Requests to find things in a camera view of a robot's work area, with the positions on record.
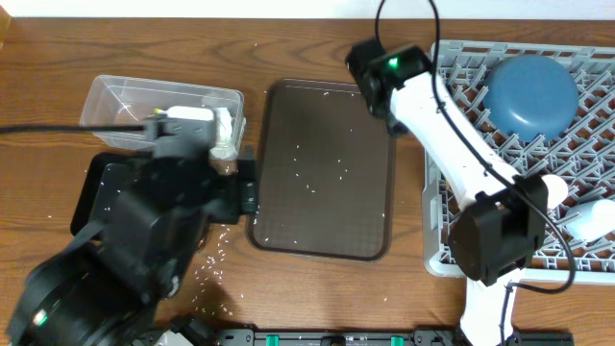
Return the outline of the dark blue bowl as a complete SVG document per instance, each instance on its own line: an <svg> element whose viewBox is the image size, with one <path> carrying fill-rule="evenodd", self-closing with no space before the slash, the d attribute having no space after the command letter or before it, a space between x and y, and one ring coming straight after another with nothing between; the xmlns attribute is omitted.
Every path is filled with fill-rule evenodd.
<svg viewBox="0 0 615 346"><path fill-rule="evenodd" d="M578 88L560 63L522 55L497 64L485 80L482 104L502 133L530 142L553 140L564 133L578 110Z"/></svg>

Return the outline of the white tissue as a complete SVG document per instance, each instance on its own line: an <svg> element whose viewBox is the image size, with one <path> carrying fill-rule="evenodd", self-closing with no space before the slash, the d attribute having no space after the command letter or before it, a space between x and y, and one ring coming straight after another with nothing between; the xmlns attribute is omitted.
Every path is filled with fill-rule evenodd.
<svg viewBox="0 0 615 346"><path fill-rule="evenodd" d="M232 161L237 152L234 140L234 119L227 108L216 108L216 140L210 150L212 156L222 161Z"/></svg>

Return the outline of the light blue cup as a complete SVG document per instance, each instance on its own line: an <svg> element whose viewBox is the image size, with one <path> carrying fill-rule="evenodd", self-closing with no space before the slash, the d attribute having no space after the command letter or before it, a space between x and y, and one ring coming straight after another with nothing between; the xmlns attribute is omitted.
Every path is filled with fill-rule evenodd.
<svg viewBox="0 0 615 346"><path fill-rule="evenodd" d="M601 199L576 205L568 210L567 216L578 215L566 225L566 231L573 238L593 241L614 230L614 206L609 199Z"/></svg>

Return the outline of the pink cup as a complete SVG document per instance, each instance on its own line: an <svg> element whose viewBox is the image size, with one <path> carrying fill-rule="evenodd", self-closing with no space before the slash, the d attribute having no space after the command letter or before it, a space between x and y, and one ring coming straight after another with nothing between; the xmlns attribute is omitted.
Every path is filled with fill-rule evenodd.
<svg viewBox="0 0 615 346"><path fill-rule="evenodd" d="M541 179L548 190L547 209L553 210L568 197L568 185L554 174L543 175Z"/></svg>

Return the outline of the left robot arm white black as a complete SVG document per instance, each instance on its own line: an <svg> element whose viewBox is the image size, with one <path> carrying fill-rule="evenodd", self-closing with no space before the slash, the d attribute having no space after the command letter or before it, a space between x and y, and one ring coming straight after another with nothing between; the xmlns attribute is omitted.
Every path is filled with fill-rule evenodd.
<svg viewBox="0 0 615 346"><path fill-rule="evenodd" d="M130 345L145 336L158 304L177 294L209 225L235 224L258 203L257 163L221 175L206 158L103 153L86 177L88 204L122 169L73 240L28 276L7 328L13 345Z"/></svg>

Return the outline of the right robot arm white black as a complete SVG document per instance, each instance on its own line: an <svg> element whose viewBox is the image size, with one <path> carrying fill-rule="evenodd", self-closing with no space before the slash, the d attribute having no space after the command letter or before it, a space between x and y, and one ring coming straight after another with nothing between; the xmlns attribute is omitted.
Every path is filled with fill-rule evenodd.
<svg viewBox="0 0 615 346"><path fill-rule="evenodd" d="M463 336L505 344L515 286L544 243L547 184L522 177L486 144L420 48L388 54L368 39L352 46L346 64L369 112L390 133L413 134L453 192L460 215L447 244L467 278Z"/></svg>

